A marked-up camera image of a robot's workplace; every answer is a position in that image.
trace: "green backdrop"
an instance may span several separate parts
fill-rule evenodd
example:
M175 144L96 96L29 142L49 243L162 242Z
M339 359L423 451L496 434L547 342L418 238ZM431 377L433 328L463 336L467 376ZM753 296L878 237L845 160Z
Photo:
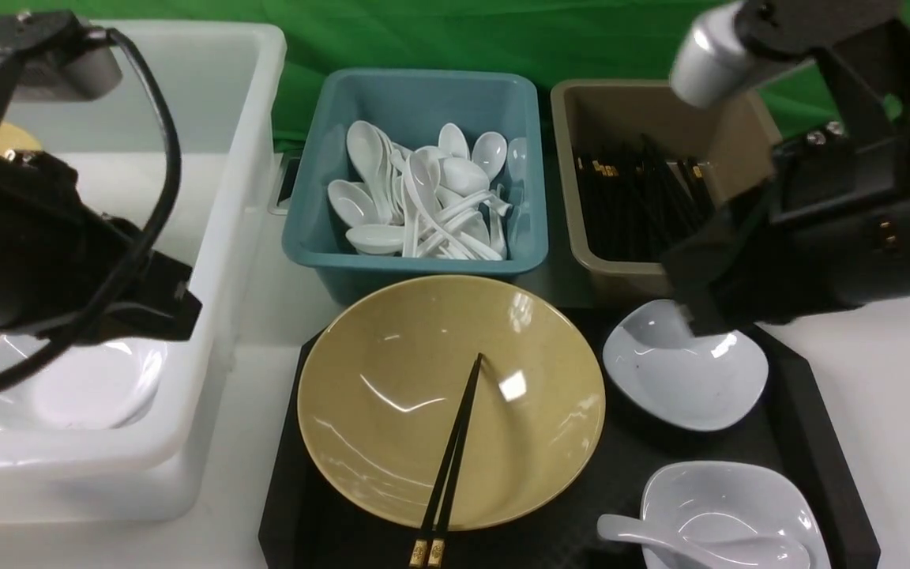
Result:
M506 71L541 96L570 78L664 78L708 0L0 0L0 12L260 21L288 37L274 111L281 145L306 136L322 80L344 67ZM910 0L905 3L910 24ZM831 116L816 69L765 89L785 134Z

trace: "white bowl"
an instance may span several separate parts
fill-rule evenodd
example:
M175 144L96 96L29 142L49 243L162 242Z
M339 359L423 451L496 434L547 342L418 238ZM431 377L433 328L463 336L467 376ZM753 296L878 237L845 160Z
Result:
M0 337L0 371L44 346L32 336ZM126 338L73 347L0 393L0 430L116 428L149 410L167 343Z
M802 492L772 469L739 462L678 462L652 475L641 519L696 541L755 534L790 537L810 552L810 569L830 569L827 547ZM665 552L643 548L648 569L683 569Z
M736 424L768 382L768 357L754 340L740 332L696 338L668 300L622 320L603 346L603 364L642 409L696 431Z

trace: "white plastic bin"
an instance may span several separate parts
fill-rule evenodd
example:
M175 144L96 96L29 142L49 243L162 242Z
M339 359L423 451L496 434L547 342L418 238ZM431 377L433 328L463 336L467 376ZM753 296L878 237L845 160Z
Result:
M270 112L286 42L271 25L115 21L173 111L181 197L158 248L193 264L202 302L171 345L147 415L125 428L0 432L0 522L174 518L198 494L231 367L261 216L274 185ZM93 208L142 223L161 187L156 119L122 54L124 80L90 104L14 104L7 115L80 172Z

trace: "yellow object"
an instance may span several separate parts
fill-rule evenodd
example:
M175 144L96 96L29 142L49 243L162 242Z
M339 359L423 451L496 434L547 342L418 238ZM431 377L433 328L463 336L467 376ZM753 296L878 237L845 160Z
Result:
M3 122L0 125L0 156L5 156L10 150L43 150L39 141L32 134L21 129L19 126L12 125L10 122Z
M538 296L463 275L375 292L315 342L297 416L326 480L365 511L419 527L478 352L450 529L512 521L566 489L603 430L596 356Z

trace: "gold label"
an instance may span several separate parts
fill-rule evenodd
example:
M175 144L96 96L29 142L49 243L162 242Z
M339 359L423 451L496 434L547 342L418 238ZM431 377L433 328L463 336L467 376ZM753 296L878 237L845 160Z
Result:
M426 557L427 540L416 540L416 544L412 546L412 555L409 556L409 567L422 567Z
M431 546L431 557L427 560L428 567L440 567L441 558L445 555L445 541L434 540Z

